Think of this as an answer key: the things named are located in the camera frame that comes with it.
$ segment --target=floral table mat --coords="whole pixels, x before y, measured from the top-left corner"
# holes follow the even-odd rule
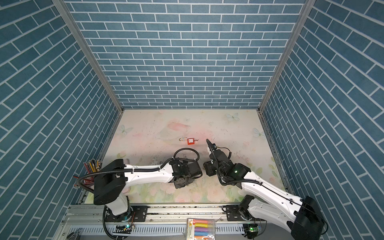
[[[179,141],[198,139],[194,145]],[[242,163],[264,180],[284,189],[256,110],[126,110],[120,120],[103,165],[123,158],[133,165],[154,165],[183,147],[200,153],[199,164],[209,160],[206,139],[232,151],[233,163]],[[181,157],[195,158],[182,151]],[[172,183],[149,183],[130,187],[125,193],[133,203],[238,202],[246,192],[221,186],[217,176],[203,176],[175,189]]]

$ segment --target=mounting plate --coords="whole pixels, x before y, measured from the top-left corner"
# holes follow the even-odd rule
[[[258,218],[244,219],[239,213],[238,205],[225,205],[223,209],[227,215],[227,221],[259,221]]]
[[[131,206],[131,215],[126,217],[126,215],[121,214],[115,216],[112,214],[111,210],[108,209],[107,215],[105,217],[105,222],[130,222],[132,221],[132,216],[134,214],[133,222],[145,222],[147,217],[148,206]]]

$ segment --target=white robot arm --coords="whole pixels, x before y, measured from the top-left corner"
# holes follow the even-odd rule
[[[217,174],[219,182],[235,185],[267,203],[246,195],[238,211],[244,219],[261,218],[291,232],[295,240],[318,240],[324,226],[324,217],[316,201],[310,197],[304,200],[287,193],[264,181],[243,164],[233,164],[215,144],[207,139],[211,161],[204,163],[208,176]]]
[[[196,159],[184,159],[176,157],[183,150],[196,153]],[[106,205],[112,214],[117,216],[128,212],[129,201],[122,192],[128,187],[136,184],[150,182],[172,182],[175,188],[181,188],[191,184],[195,179],[202,176],[198,164],[199,154],[191,148],[182,148],[161,165],[133,166],[124,164],[123,159],[116,159],[101,171],[85,175],[78,179],[77,184],[82,188],[94,193],[95,205]],[[95,176],[94,190],[82,184],[82,179]]]

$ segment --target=plastic packaging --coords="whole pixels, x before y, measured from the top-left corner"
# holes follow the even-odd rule
[[[185,240],[215,240],[215,220],[189,218]]]

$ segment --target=blue brick wall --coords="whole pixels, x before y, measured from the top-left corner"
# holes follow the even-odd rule
[[[304,0],[66,1],[125,108],[257,108]]]
[[[51,238],[114,104],[50,0],[0,1],[0,239]]]
[[[384,3],[317,0],[265,109],[324,239],[384,239]]]

